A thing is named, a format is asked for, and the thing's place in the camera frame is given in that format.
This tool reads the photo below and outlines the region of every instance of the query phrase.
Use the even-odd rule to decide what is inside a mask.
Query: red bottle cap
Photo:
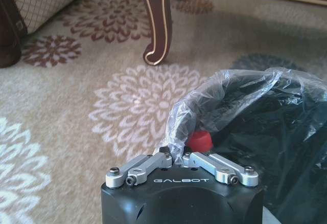
[[[195,131],[188,142],[188,147],[190,147],[193,152],[207,152],[210,151],[213,146],[210,133],[203,130]]]

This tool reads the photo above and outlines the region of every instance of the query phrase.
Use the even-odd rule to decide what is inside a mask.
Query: floral pattern carpet
[[[171,0],[160,66],[143,0],[75,0],[0,70],[0,223],[101,223],[110,167],[151,153],[172,105],[220,69],[284,66],[327,80],[327,8]]]

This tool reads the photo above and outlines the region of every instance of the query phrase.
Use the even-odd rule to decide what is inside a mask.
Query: silver metal link
[[[209,158],[232,168],[239,178],[239,182],[246,187],[255,187],[259,184],[259,175],[251,166],[242,167],[218,154],[211,154]]]
[[[172,166],[172,157],[168,153],[158,152],[148,158],[144,163],[128,171],[126,184],[130,187],[147,181],[148,175],[156,168],[169,168]]]
[[[187,167],[201,167],[214,175],[216,180],[220,183],[235,185],[238,182],[237,175],[232,168],[210,159],[208,156],[199,152],[193,152],[189,157],[186,155],[185,159],[187,160],[184,164],[186,163]]]
[[[139,155],[136,158],[129,161],[123,167],[118,169],[118,174],[113,174],[112,170],[106,174],[106,186],[109,188],[117,188],[124,184],[128,175],[128,170],[137,167],[148,159],[146,155]]]

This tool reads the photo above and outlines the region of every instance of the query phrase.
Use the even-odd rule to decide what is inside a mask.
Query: clear plastic bag
[[[196,130],[214,152],[253,165],[282,223],[327,223],[327,84],[284,68],[225,70],[177,102],[166,140],[176,164]]]

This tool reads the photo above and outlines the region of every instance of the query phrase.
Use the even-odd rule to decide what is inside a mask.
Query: wooden furniture leg
[[[151,24],[152,39],[143,58],[147,64],[159,64],[167,55],[172,38],[170,0],[144,0]]]

